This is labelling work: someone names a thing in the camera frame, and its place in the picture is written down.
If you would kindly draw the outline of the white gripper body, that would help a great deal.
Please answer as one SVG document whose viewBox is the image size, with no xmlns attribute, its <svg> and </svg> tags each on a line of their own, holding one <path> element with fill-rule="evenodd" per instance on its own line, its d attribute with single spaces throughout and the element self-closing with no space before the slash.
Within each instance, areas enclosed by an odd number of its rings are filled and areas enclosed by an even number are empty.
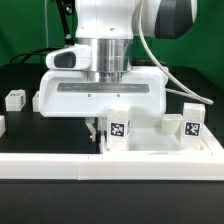
<svg viewBox="0 0 224 224">
<path fill-rule="evenodd" d="M 48 71 L 39 88 L 39 110 L 45 117 L 105 117 L 114 104 L 128 105 L 135 116 L 159 117 L 166 111 L 168 78 L 155 66 L 134 66 L 114 81 L 94 81 L 87 45 L 49 53 Z"/>
</svg>

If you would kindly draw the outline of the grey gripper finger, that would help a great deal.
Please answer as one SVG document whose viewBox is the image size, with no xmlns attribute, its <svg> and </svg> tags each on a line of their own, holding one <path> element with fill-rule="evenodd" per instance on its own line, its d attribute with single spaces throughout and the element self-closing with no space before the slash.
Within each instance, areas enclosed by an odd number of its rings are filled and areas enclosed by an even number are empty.
<svg viewBox="0 0 224 224">
<path fill-rule="evenodd" d="M 100 131 L 95 127 L 95 119 L 91 117 L 87 117 L 85 119 L 85 124 L 89 130 L 89 137 L 92 142 L 94 143 L 99 143 L 100 142 L 100 137 L 101 133 Z"/>
</svg>

